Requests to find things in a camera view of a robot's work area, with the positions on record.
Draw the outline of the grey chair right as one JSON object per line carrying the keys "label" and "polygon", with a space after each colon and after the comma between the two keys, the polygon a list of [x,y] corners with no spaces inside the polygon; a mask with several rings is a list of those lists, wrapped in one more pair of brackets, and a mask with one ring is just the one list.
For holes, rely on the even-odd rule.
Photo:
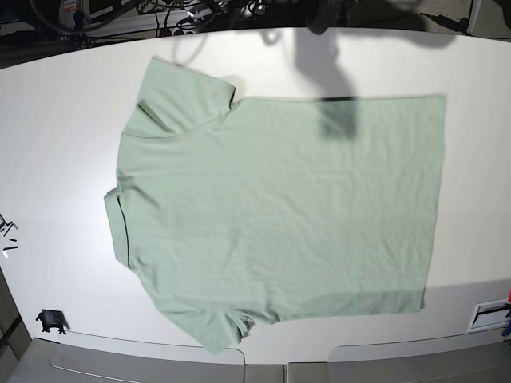
{"label": "grey chair right", "polygon": [[509,382],[498,330],[409,342],[339,346],[326,362],[287,366],[288,382]]}

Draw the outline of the light green T-shirt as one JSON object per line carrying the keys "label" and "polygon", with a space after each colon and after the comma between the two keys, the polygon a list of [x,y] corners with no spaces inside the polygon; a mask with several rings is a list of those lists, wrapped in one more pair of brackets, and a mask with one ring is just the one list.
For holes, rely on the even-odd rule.
{"label": "light green T-shirt", "polygon": [[445,98],[236,100],[153,58],[105,196],[116,260],[212,353],[252,325],[421,309]]}

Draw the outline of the black clamp bracket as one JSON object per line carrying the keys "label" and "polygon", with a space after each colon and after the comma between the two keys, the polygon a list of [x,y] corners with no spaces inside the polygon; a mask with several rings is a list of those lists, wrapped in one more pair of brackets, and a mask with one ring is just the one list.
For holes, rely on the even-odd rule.
{"label": "black clamp bracket", "polygon": [[49,333],[51,329],[55,328],[59,334],[66,335],[65,328],[69,329],[65,315],[59,310],[42,310],[36,317],[36,321],[42,324],[44,333]]}

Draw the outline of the black hex keys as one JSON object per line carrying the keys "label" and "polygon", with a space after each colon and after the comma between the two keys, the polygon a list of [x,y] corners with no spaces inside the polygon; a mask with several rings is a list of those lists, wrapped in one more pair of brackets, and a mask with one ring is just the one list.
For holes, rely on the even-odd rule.
{"label": "black hex keys", "polygon": [[0,215],[0,233],[3,237],[6,237],[10,231],[12,230],[18,230],[18,226],[15,222],[12,220],[9,221],[3,217],[3,215]]}

